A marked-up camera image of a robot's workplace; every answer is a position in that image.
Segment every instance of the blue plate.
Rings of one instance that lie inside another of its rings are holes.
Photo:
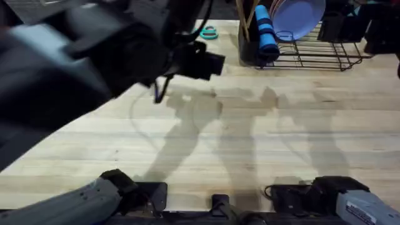
[[[272,18],[280,40],[295,41],[312,31],[325,11],[325,0],[284,0]]]

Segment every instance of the wooden table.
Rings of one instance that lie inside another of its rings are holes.
[[[346,72],[257,71],[239,65],[237,21],[209,21],[227,56],[211,82],[172,80],[160,105],[134,86],[32,148],[0,174],[0,208],[76,189],[119,168],[166,181],[168,209],[207,209],[214,193],[270,210],[272,183],[352,176],[400,210],[398,60],[377,56]]]

